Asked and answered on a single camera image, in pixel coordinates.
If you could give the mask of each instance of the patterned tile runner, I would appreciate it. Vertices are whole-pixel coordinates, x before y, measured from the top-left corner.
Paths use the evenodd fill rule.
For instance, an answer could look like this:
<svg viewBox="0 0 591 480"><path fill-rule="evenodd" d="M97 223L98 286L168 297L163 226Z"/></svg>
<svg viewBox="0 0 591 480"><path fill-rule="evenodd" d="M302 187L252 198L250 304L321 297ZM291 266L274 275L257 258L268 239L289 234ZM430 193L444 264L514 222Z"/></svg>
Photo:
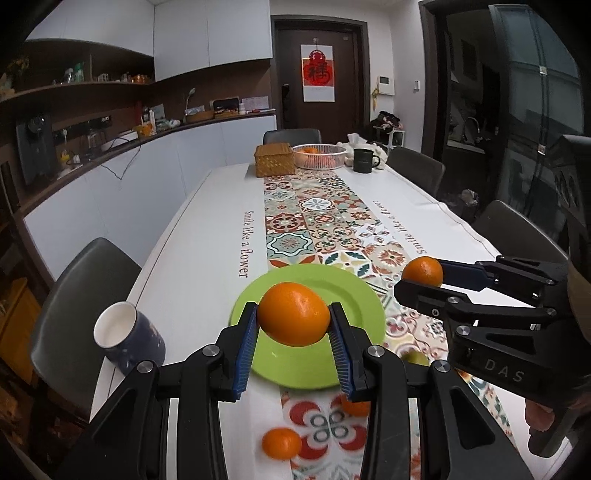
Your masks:
<svg viewBox="0 0 591 480"><path fill-rule="evenodd" d="M392 286L400 279L407 253L366 204L334 171L297 170L264 182L269 268L319 263L342 268L366 281L386 313L383 346L402 355L418 350L430 361L447 358L443 324L400 305ZM470 389L513 443L509 421L493 388L462 375ZM291 462L294 480L357 480L361 472L367 419L340 407L338 388L284 391L287 424L303 448ZM420 480L418 410L409 400L411 480Z"/></svg>

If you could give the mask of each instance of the white tablecloth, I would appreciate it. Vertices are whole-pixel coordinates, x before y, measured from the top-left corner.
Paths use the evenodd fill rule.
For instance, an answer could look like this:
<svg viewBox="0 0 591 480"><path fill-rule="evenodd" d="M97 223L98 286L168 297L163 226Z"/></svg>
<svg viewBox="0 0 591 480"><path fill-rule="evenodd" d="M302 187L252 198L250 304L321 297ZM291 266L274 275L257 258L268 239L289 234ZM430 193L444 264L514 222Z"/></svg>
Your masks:
<svg viewBox="0 0 591 480"><path fill-rule="evenodd" d="M148 258L128 300L136 304L162 334L166 363L182 361L203 345L214 343L228 324L235 299L268 271L264 225L263 180L246 164L213 170L189 196ZM448 208L387 168L358 174L348 168L339 176L393 231L412 257L431 255L461 262L492 260L497 250ZM243 246L243 229L255 225ZM248 250L246 267L241 250ZM492 290L467 292L475 303L523 304ZM92 415L121 382L122 375L105 360L95 391ZM519 452L537 480L547 479L570 453L565 439L559 452L541 459L527 449L524 400L496 389L509 417ZM176 479L177 401L171 401L167 476ZM256 375L236 404L220 404L220 421L230 480L290 479L288 462L269 460L260 439L282 423L280 390Z"/></svg>

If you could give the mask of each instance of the door frame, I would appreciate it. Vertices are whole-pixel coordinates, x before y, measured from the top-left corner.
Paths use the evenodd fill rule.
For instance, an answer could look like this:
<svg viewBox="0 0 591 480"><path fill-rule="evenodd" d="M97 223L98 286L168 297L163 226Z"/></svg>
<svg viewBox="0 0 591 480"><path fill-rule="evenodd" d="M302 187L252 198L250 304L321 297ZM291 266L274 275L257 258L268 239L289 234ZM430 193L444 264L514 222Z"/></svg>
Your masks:
<svg viewBox="0 0 591 480"><path fill-rule="evenodd" d="M348 18L323 17L319 15L271 15L271 39L273 48L273 57L271 59L271 102L276 109L277 128L283 128L283 104L281 98L281 85L277 72L276 38L277 31L282 28L302 28L318 30L326 27L345 28L352 30L358 35L358 47L356 62L360 71L359 96L360 108L358 110L359 127L369 125L370 120L370 79L369 79L369 36L367 22L359 20L350 20Z"/></svg>
<svg viewBox="0 0 591 480"><path fill-rule="evenodd" d="M449 59L444 48L445 17L450 14L485 9L499 0L422 0L419 2L425 48L425 113L421 152L436 160L447 143L447 103L449 98ZM581 77L586 136L591 137L591 32L586 17L574 7L553 0L515 1L529 5L556 32L573 56Z"/></svg>

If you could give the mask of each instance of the red fu character poster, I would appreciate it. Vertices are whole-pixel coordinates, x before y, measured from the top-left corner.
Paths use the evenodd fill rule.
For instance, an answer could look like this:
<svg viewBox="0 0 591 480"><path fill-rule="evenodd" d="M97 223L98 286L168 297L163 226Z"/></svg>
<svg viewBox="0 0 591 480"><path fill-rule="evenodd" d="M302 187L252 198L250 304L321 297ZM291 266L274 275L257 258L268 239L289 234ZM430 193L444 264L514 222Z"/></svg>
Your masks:
<svg viewBox="0 0 591 480"><path fill-rule="evenodd" d="M301 76L305 102L334 102L335 61L332 47L302 45Z"/></svg>

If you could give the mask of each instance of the coffee maker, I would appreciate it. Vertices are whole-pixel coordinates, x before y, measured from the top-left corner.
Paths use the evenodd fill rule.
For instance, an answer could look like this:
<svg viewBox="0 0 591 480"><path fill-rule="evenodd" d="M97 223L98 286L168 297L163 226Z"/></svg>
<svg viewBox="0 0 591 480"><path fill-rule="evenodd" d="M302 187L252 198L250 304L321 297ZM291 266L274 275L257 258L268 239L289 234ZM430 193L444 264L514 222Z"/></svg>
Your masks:
<svg viewBox="0 0 591 480"><path fill-rule="evenodd" d="M17 146L26 185L38 175L52 177L59 171L48 113L17 123Z"/></svg>

